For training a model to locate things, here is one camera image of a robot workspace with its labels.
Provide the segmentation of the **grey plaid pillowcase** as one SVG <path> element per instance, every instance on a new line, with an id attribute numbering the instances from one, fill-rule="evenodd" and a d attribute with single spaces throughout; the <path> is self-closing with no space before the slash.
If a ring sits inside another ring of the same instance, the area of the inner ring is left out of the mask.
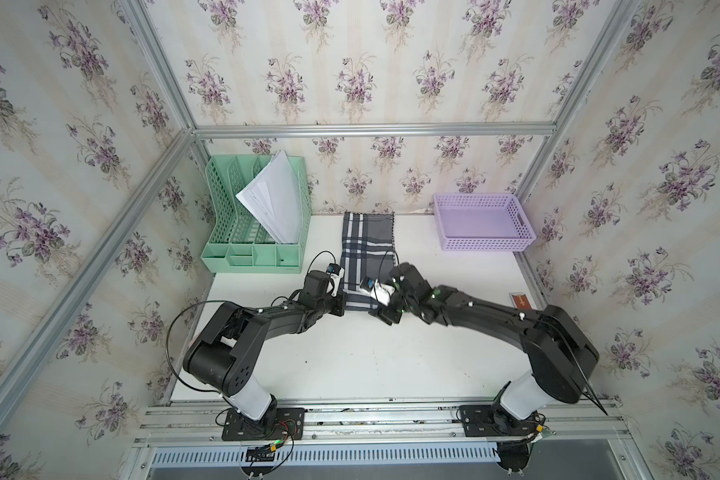
<path id="1" fill-rule="evenodd" d="M 340 265 L 347 311 L 370 311 L 378 306 L 376 297 L 363 294 L 360 286 L 366 277 L 385 281 L 396 260 L 393 214 L 344 214 Z"/>

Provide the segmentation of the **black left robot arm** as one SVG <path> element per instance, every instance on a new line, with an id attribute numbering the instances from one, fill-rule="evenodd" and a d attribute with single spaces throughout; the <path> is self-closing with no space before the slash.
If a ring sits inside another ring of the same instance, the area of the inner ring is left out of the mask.
<path id="1" fill-rule="evenodd" d="M 223 301 L 185 353 L 183 371 L 220 394 L 244 418 L 272 423 L 276 399 L 254 378 L 264 342 L 304 333 L 326 315 L 343 316 L 343 276 L 336 263 L 325 271 L 311 270 L 303 286 L 277 306 L 252 308 Z"/>

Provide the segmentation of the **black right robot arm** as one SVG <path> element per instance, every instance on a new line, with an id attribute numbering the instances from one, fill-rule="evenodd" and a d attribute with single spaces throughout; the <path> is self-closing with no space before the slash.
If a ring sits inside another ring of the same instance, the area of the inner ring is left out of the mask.
<path id="1" fill-rule="evenodd" d="M 590 377 L 599 353 L 562 308 L 521 309 L 478 299 L 447 285 L 430 285 L 410 263 L 394 267 L 389 277 L 365 278 L 360 289 L 376 300 L 375 315 L 387 324 L 410 313 L 427 324 L 472 330 L 521 350 L 530 369 L 509 382 L 494 410 L 516 421 L 532 417 L 551 402 L 597 402 Z"/>

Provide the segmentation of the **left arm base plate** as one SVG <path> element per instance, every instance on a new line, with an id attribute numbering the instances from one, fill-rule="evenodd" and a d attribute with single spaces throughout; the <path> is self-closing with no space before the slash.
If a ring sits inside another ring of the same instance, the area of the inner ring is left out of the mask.
<path id="1" fill-rule="evenodd" d="M 268 410 L 260 420 L 251 420 L 233 407 L 228 407 L 216 418 L 222 427 L 223 441 L 248 441 L 268 439 L 301 440 L 306 410 L 303 408 L 281 408 Z"/>

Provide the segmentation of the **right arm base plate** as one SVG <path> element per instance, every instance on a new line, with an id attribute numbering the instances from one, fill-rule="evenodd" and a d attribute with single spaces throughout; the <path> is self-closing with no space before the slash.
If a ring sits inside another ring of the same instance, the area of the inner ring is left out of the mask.
<path id="1" fill-rule="evenodd" d="M 467 437 L 535 438 L 546 424 L 546 416 L 535 411 L 528 418 L 518 420 L 500 405 L 462 405 L 456 418 Z"/>

